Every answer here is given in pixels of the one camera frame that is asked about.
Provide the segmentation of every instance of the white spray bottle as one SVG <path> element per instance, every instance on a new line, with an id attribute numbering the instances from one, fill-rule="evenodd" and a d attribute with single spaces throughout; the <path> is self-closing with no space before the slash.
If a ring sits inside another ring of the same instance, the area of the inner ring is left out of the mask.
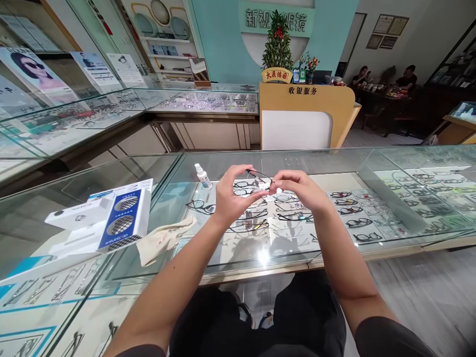
<path id="1" fill-rule="evenodd" d="M 195 169 L 197 170 L 197 176 L 204 188 L 212 188 L 212 183 L 208 179 L 207 173 L 202 169 L 200 164 L 195 164 Z"/>

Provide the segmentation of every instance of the woman in sunglasses poster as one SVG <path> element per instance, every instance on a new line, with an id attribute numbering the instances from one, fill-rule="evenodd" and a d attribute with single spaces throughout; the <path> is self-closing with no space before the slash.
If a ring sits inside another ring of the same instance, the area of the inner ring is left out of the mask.
<path id="1" fill-rule="evenodd" d="M 26 80 L 37 90 L 49 92 L 69 89 L 66 83 L 29 49 L 1 48 L 0 60 L 23 82 Z"/>

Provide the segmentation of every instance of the floor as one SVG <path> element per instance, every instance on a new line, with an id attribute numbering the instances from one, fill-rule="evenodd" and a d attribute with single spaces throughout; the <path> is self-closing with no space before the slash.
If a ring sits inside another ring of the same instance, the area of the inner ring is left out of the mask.
<path id="1" fill-rule="evenodd" d="M 374 261 L 368 266 L 400 322 L 438 356 L 469 356 L 476 349 L 476 247 Z M 293 276 L 273 275 L 233 288 L 248 305 L 256 325 Z M 348 329 L 345 357 L 358 356 Z"/>
<path id="2" fill-rule="evenodd" d="M 402 136 L 398 134 L 389 134 L 384 138 L 382 134 L 368 127 L 363 130 L 352 128 L 349 130 L 342 147 L 379 147 L 379 146 L 396 146 L 396 145 L 418 145 L 420 139 L 411 136 Z"/>

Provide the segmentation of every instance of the teal wall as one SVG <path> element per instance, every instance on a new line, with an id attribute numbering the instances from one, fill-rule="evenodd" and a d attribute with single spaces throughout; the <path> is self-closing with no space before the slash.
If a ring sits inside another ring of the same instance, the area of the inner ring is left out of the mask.
<path id="1" fill-rule="evenodd" d="M 191 3 L 211 80 L 255 84 L 261 79 L 261 68 L 251 59 L 241 38 L 238 1 L 191 0 Z M 358 1 L 316 0 L 314 28 L 306 51 L 320 59 L 317 69 L 336 70 Z"/>

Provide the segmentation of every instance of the black pants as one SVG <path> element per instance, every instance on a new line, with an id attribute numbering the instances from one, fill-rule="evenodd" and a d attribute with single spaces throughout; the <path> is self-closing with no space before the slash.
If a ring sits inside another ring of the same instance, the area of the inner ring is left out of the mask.
<path id="1" fill-rule="evenodd" d="M 231 293 L 198 288 L 172 333 L 171 357 L 251 357 L 276 344 L 303 345 L 319 357 L 344 355 L 344 315 L 324 270 L 296 273 L 276 296 L 273 320 L 253 330 L 239 319 Z"/>

